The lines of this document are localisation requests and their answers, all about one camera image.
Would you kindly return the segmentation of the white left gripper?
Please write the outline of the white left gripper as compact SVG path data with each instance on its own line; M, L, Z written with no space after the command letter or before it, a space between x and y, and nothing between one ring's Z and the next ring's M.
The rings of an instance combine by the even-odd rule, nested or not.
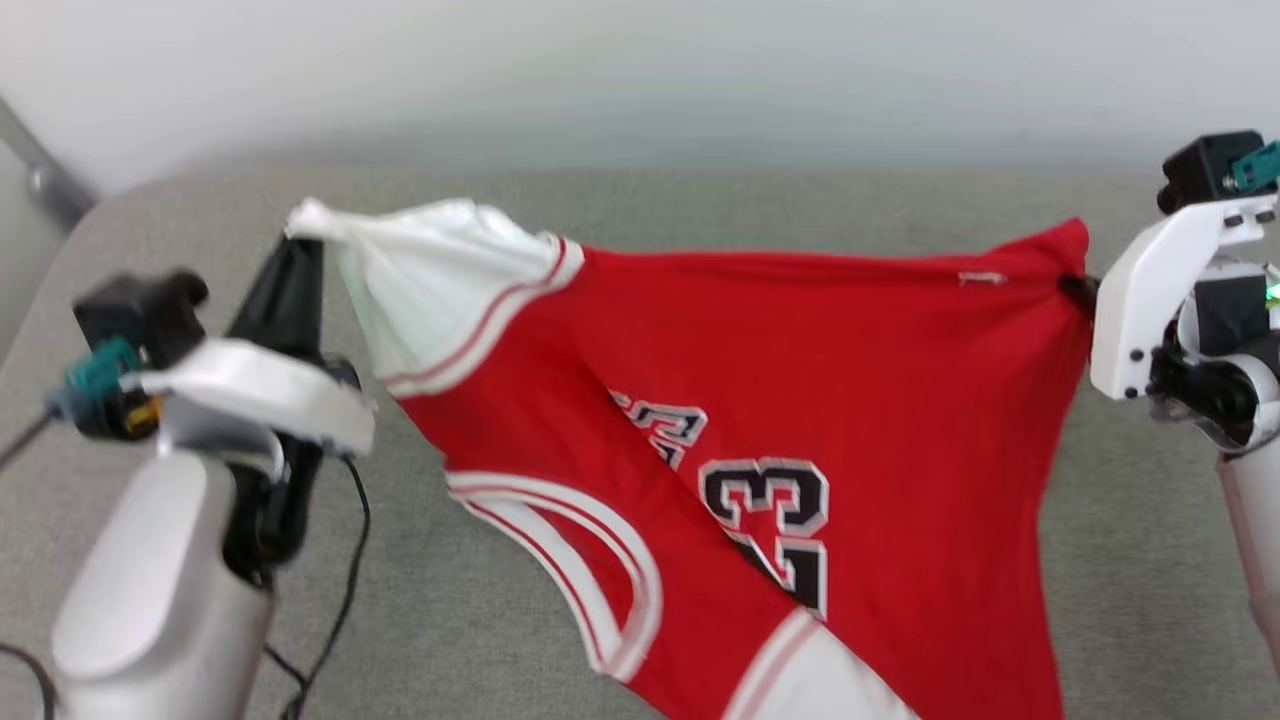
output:
M160 398L156 454L131 478L133 587L252 585L305 542L324 456L371 451L372 402L293 359L321 355L324 272L323 242L282 237L229 338L131 374Z

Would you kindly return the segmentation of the red basketball jersey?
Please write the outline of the red basketball jersey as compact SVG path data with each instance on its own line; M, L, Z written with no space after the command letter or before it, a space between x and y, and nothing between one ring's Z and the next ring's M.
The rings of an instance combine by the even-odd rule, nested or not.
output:
M621 254L306 200L451 497L671 720L1064 720L1037 518L1091 324L1066 222L972 256Z

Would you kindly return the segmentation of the grey metal wall trim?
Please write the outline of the grey metal wall trim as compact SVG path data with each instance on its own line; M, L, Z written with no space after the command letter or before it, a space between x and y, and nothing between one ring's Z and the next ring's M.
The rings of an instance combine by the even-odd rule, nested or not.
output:
M45 149L0 95L0 142L20 160L27 169L42 167L50 178L45 196L31 192L35 201L64 229L73 231L97 204L95 196L81 186L70 173Z

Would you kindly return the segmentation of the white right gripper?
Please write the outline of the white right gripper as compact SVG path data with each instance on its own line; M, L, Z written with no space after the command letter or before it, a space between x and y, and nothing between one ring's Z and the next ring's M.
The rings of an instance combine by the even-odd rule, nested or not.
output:
M1280 269L1244 247L1275 223L1272 195L1196 204L1142 231L1100 283L1059 277L1094 318L1091 383L1188 421L1225 452L1280 437Z

